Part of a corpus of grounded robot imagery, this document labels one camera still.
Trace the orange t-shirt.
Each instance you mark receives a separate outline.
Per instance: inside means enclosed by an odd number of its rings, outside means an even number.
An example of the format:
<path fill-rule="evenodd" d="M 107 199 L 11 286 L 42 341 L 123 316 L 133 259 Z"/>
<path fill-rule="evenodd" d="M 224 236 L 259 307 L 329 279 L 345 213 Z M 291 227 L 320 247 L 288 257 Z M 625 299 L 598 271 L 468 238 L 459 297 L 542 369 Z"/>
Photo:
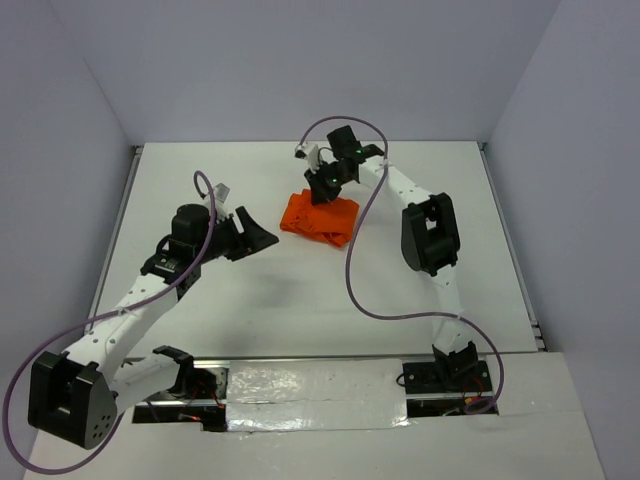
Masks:
<path fill-rule="evenodd" d="M 311 191 L 293 193 L 280 221 L 280 229 L 316 242 L 342 248 L 354 233 L 360 205 L 337 198 L 332 203 L 313 205 Z"/>

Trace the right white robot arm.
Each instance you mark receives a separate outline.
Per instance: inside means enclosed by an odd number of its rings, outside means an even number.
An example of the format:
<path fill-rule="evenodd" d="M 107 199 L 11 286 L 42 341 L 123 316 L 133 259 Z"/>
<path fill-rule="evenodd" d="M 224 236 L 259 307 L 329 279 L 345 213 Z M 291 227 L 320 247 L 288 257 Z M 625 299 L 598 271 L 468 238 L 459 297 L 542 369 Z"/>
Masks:
<path fill-rule="evenodd" d="M 356 182 L 372 189 L 355 226 L 358 233 L 373 201 L 386 192 L 400 212 L 400 250 L 405 264 L 428 277 L 436 294 L 438 310 L 432 318 L 434 376 L 444 390 L 456 391 L 470 376 L 477 360 L 473 342 L 461 322 L 463 307 L 457 286 L 456 266 L 461 247 L 454 204 L 446 193 L 435 194 L 418 186 L 389 161 L 389 144 L 362 144 L 349 125 L 327 135 L 333 159 L 323 158 L 321 147 L 303 137 L 294 155 L 307 163 L 305 179 L 314 206 L 337 201 L 342 188 Z"/>

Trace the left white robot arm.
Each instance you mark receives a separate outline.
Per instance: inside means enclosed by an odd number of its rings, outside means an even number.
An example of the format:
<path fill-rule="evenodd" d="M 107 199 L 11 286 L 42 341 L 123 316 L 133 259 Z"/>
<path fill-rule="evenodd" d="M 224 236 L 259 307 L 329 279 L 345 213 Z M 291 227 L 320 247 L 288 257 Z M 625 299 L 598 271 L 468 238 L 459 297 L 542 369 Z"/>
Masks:
<path fill-rule="evenodd" d="M 91 450 L 129 407 L 163 391 L 173 398 L 188 396 L 196 385 L 191 354 L 161 345 L 130 362 L 130 351 L 200 279 L 203 264 L 219 257 L 241 260 L 277 242 L 243 207 L 227 216 L 200 204 L 179 207 L 170 233 L 113 315 L 93 322 L 61 353 L 45 351 L 36 358 L 29 425 Z"/>

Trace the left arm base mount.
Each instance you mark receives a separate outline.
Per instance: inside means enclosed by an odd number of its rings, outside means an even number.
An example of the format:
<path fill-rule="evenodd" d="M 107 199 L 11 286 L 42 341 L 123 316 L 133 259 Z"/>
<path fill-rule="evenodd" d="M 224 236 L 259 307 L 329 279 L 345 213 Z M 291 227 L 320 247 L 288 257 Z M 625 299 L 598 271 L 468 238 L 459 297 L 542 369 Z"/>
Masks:
<path fill-rule="evenodd" d="M 170 346 L 158 347 L 154 353 L 177 362 L 180 367 L 177 381 L 169 390 L 138 403 L 133 410 L 132 422 L 197 423 L 206 432 L 225 432 L 229 366 L 197 362 L 192 355 Z"/>

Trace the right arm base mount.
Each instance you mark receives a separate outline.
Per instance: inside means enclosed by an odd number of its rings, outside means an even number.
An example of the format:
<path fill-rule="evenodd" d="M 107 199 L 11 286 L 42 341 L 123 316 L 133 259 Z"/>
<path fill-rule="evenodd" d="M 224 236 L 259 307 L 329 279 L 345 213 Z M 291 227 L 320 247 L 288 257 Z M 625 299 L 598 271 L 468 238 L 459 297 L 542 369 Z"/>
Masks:
<path fill-rule="evenodd" d="M 462 416 L 467 407 L 472 414 L 497 413 L 490 404 L 493 382 L 487 362 L 479 359 L 472 341 L 459 352 L 434 349 L 432 359 L 404 362 L 395 382 L 405 392 L 409 418 Z"/>

